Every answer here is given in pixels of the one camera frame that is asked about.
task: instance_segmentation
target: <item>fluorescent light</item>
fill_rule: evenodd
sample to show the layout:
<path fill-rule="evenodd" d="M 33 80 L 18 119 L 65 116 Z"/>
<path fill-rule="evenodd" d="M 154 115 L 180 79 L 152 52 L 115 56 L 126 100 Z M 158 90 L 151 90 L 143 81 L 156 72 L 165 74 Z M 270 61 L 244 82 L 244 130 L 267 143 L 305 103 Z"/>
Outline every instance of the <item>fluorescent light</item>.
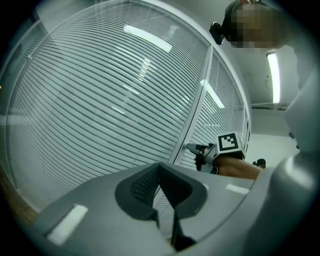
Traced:
<path fill-rule="evenodd" d="M 137 37 L 140 37 L 156 46 L 158 46 L 159 48 L 161 48 L 162 50 L 166 51 L 167 53 L 170 52 L 172 45 L 167 43 L 166 41 L 162 40 L 161 38 L 147 32 L 144 31 L 140 28 L 137 28 L 135 26 L 130 26 L 130 25 L 124 25 L 123 28 L 124 32 L 133 34 Z"/>
<path fill-rule="evenodd" d="M 225 105 L 222 103 L 221 99 L 218 97 L 212 86 L 208 83 L 208 81 L 201 80 L 200 84 L 206 88 L 206 91 L 210 94 L 211 98 L 217 104 L 220 109 L 224 109 Z"/>
<path fill-rule="evenodd" d="M 273 89 L 273 103 L 280 102 L 280 72 L 277 55 L 275 53 L 268 54 L 266 56 L 269 61 L 271 77 L 272 77 L 272 89 Z"/>

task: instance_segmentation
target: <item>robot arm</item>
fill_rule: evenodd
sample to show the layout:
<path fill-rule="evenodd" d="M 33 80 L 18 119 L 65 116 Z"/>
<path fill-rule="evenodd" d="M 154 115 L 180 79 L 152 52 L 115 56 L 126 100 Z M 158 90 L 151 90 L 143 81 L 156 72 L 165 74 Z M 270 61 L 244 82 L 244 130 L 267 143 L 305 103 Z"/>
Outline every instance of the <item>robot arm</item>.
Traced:
<path fill-rule="evenodd" d="M 245 158 L 241 142 L 236 132 L 217 136 L 216 143 L 209 145 L 187 144 L 186 148 L 195 154 L 196 169 L 199 172 L 218 174 L 215 160 L 220 155 L 243 160 Z"/>

